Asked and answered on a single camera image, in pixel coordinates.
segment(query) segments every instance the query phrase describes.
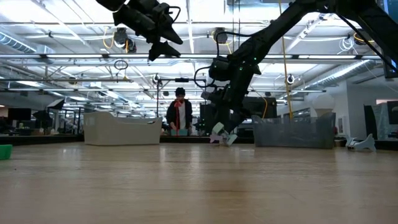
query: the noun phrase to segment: person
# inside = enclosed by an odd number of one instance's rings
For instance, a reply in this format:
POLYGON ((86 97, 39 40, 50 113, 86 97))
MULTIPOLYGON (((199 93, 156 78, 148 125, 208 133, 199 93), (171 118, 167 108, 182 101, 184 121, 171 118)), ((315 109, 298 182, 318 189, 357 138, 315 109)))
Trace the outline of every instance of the person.
POLYGON ((167 122, 173 130, 187 129, 192 131, 192 104, 185 99, 185 90, 178 87, 175 90, 176 99, 167 109, 167 122))

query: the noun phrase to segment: gray plastic bin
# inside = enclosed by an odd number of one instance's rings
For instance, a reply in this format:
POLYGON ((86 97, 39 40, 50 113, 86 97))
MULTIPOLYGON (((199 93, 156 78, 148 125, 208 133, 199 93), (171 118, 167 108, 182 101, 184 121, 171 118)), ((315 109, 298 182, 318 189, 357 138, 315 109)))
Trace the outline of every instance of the gray plastic bin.
POLYGON ((333 128, 336 114, 327 113, 320 118, 261 119, 252 116, 254 142, 258 147, 310 147, 332 149, 335 145, 333 128))

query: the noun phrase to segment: dark jacket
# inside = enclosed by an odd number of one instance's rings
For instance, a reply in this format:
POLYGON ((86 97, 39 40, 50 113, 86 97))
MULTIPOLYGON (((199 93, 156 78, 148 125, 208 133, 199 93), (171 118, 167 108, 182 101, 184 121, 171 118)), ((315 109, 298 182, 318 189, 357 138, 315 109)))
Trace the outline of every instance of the dark jacket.
MULTIPOLYGON (((184 101, 185 103, 185 128, 188 129, 190 127, 190 123, 192 123, 192 104, 188 100, 184 101)), ((170 124, 173 122, 175 125, 180 125, 180 122, 177 122, 177 108, 174 107, 175 101, 173 101, 169 108, 167 109, 166 119, 167 122, 170 124)))

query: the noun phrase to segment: ceiling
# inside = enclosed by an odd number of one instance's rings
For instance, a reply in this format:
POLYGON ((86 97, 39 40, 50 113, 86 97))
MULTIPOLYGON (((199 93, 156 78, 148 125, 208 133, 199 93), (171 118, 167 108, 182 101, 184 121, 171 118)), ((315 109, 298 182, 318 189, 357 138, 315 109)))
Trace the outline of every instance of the ceiling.
MULTIPOLYGON (((46 88, 95 88, 105 89, 130 89, 134 91, 116 92, 118 99, 110 96, 100 96, 98 92, 85 92, 85 98, 91 102, 118 103, 120 99, 128 102, 140 103, 142 111, 139 114, 152 114, 153 106, 156 107, 156 85, 152 82, 155 74, 160 78, 193 78, 196 69, 209 66, 211 58, 215 56, 216 44, 211 33, 216 27, 224 27, 228 31, 252 34, 269 25, 270 21, 277 19, 278 4, 253 4, 257 0, 242 0, 241 5, 236 1, 234 6, 227 1, 214 0, 168 0, 161 1, 171 6, 179 6, 182 11, 173 28, 184 40, 182 45, 170 43, 180 53, 186 54, 185 58, 169 59, 159 58, 154 62, 146 60, 150 45, 143 37, 136 37, 135 32, 127 30, 129 37, 137 45, 137 53, 142 57, 124 59, 128 64, 126 70, 115 69, 117 58, 55 58, 51 64, 45 64, 33 59, 3 58, 0 59, 3 69, 3 78, 43 78, 52 79, 53 82, 41 83, 46 88), (196 58, 199 54, 210 54, 210 57, 196 58), (79 79, 102 79, 101 84, 94 82, 78 82, 71 85, 68 82, 57 80, 75 77, 79 79)), ((115 44, 112 44, 113 24, 112 13, 99 5, 95 0, 44 0, 43 5, 36 0, 2 0, 0 1, 0 31, 18 38, 19 41, 31 46, 47 46, 56 54, 125 54, 115 44)), ((367 46, 356 45, 352 38, 345 40, 353 30, 341 21, 336 15, 320 15, 319 13, 307 14, 296 26, 286 33, 284 37, 285 48, 289 55, 351 55, 372 54, 367 46)), ((236 50, 245 40, 229 37, 229 45, 221 45, 220 53, 229 54, 236 50)), ((270 52, 282 55, 282 39, 276 42, 270 52)), ((0 44, 0 54, 21 54, 10 46, 0 44)), ((285 88, 285 66, 283 58, 264 60, 259 64, 262 75, 253 78, 251 88, 255 90, 283 90, 285 88)), ((287 73, 296 78, 300 85, 314 82, 327 71, 340 65, 354 63, 354 60, 293 60, 287 61, 287 73)), ((207 71, 202 70, 199 78, 209 80, 207 71)), ((32 88, 35 86, 12 83, 15 88, 32 88)), ((187 93, 192 99, 196 113, 202 89, 193 82, 169 82, 163 91, 169 91, 169 96, 160 93, 160 100, 169 103, 174 97, 174 89, 178 86, 193 90, 187 93)), ((58 93, 69 96, 70 93, 58 93)))

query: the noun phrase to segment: wooden floor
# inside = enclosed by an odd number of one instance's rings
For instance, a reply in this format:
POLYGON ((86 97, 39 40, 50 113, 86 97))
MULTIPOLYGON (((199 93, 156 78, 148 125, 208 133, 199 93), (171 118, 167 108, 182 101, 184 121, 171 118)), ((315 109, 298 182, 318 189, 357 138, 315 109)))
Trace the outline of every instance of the wooden floor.
POLYGON ((4 224, 397 220, 397 152, 53 144, 0 161, 4 224))

